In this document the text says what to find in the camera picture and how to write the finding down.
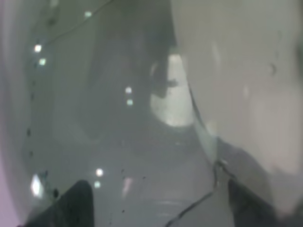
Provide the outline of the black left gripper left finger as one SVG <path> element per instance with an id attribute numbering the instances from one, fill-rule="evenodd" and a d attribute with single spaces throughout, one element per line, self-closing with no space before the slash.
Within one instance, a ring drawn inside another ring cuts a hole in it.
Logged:
<path id="1" fill-rule="evenodd" d="M 46 207 L 32 211 L 21 227 L 93 227 L 94 197 L 91 185 L 79 180 L 65 193 L 40 180 L 42 201 Z"/>

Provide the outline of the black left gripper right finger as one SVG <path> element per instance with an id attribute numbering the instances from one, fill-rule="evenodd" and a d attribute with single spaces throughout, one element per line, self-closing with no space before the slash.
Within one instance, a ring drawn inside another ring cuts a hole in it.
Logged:
<path id="1" fill-rule="evenodd" d="M 272 206 L 235 180 L 228 181 L 228 195 L 236 227 L 279 226 Z"/>

